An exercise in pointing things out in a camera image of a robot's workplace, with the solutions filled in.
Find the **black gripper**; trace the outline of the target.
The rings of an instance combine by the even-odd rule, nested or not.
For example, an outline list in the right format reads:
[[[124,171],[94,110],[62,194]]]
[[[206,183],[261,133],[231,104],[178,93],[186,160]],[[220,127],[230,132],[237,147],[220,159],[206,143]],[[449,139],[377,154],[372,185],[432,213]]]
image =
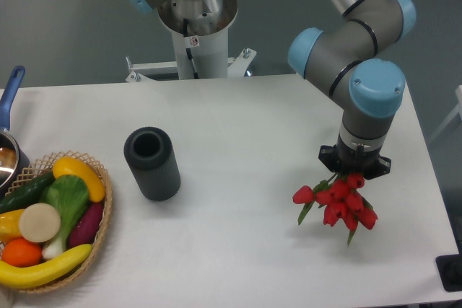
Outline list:
[[[375,179],[391,171],[391,159],[382,157],[380,148],[369,151],[365,145],[360,144],[352,149],[340,137],[333,146],[322,145],[318,158],[330,172],[340,175],[356,172],[365,179]]]

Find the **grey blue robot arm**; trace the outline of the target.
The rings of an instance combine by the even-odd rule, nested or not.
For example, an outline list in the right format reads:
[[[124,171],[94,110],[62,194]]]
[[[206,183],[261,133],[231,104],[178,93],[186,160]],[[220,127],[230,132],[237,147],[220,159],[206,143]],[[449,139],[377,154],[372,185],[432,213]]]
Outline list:
[[[129,0],[142,13],[156,12],[170,31],[181,79],[229,77],[228,30],[237,0]],[[289,47],[292,69],[343,111],[336,144],[322,146],[319,160],[332,172],[387,175],[380,151],[401,105],[405,76],[378,54],[415,25],[411,0],[331,0],[344,24],[327,33],[303,30]]]

